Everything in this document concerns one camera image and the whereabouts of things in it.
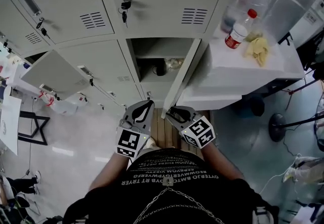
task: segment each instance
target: wooden pallet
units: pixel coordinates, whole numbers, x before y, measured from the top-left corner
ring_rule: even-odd
[[[189,145],[180,138],[179,132],[168,120],[161,118],[162,109],[155,109],[151,125],[151,137],[160,148],[176,148],[183,151],[191,152],[200,158],[203,158],[200,149]],[[210,120],[209,111],[199,111]]]

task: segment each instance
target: metal chain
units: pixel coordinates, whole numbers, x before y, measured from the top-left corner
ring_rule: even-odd
[[[184,196],[185,198],[187,198],[188,200],[190,200],[190,201],[192,201],[192,202],[194,202],[194,203],[196,203],[196,205],[198,206],[198,207],[196,207],[196,206],[190,206],[190,205],[182,205],[182,204],[175,204],[175,205],[170,205],[170,206],[166,206],[166,207],[163,207],[163,208],[160,208],[160,209],[157,209],[157,210],[154,210],[154,211],[152,211],[152,212],[150,212],[149,214],[147,214],[147,215],[145,215],[145,216],[143,216],[144,215],[144,213],[147,211],[147,209],[163,194],[163,193],[165,193],[167,190],[169,190],[170,192],[175,192],[175,193],[177,193],[177,194],[179,194],[179,195],[182,195],[182,196]],[[153,200],[145,207],[145,209],[141,212],[141,214],[137,217],[137,219],[134,221],[134,224],[136,224],[136,223],[138,223],[138,222],[140,222],[140,221],[142,221],[143,219],[145,219],[145,218],[147,218],[147,217],[149,217],[149,216],[151,216],[152,214],[154,214],[154,213],[157,213],[157,212],[159,212],[159,211],[161,211],[161,210],[165,210],[165,209],[169,209],[169,208],[173,208],[173,207],[187,207],[187,208],[195,208],[195,209],[199,209],[199,210],[203,210],[204,212],[206,212],[207,214],[208,214],[208,216],[210,216],[210,217],[212,217],[218,224],[224,224],[224,222],[221,220],[221,219],[219,219],[219,218],[216,218],[213,214],[212,214],[212,212],[210,212],[209,210],[206,210],[203,206],[202,206],[202,204],[201,203],[199,203],[199,202],[196,202],[195,201],[195,199],[193,199],[192,197],[190,197],[189,195],[186,195],[186,194],[184,194],[184,193],[181,193],[181,192],[179,192],[179,191],[176,191],[176,190],[173,190],[172,188],[170,188],[169,186],[167,187],[167,188],[165,188],[163,191],[161,191],[157,196],[155,196],[154,198],[153,198]]]

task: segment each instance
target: white cable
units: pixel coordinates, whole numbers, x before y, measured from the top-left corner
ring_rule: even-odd
[[[294,160],[294,163],[292,163],[292,164],[291,164],[291,165],[290,165],[290,166],[285,170],[285,172],[283,172],[282,174],[274,175],[273,177],[271,177],[271,178],[269,179],[269,181],[265,184],[265,186],[263,187],[262,191],[261,191],[259,194],[260,194],[260,195],[262,194],[262,192],[264,191],[264,189],[267,187],[268,183],[269,183],[273,178],[284,175],[284,174],[288,171],[288,169],[289,169],[290,167],[292,167],[294,164],[295,164],[295,160]]]

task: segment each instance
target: black pants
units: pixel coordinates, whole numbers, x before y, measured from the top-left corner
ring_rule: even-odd
[[[14,193],[14,196],[16,196],[20,192],[25,194],[35,193],[35,189],[33,187],[34,184],[37,184],[35,177],[31,179],[15,179],[15,180],[12,180],[11,178],[7,178],[7,179],[11,187],[13,188],[12,191]]]

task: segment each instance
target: black metal table frame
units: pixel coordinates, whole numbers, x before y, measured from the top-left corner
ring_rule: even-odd
[[[25,141],[25,142],[30,142],[38,145],[44,145],[47,146],[47,141],[45,139],[44,133],[43,133],[43,127],[46,125],[46,123],[51,119],[50,117],[45,117],[45,116],[37,116],[35,113],[32,112],[26,112],[26,111],[20,111],[19,117],[22,118],[27,118],[27,119],[33,119],[35,121],[36,129],[33,131],[31,135],[27,135],[24,133],[18,133],[18,140],[20,141]],[[43,120],[44,122],[39,125],[37,120]],[[36,141],[33,140],[35,134],[39,131],[40,136],[43,141]]]

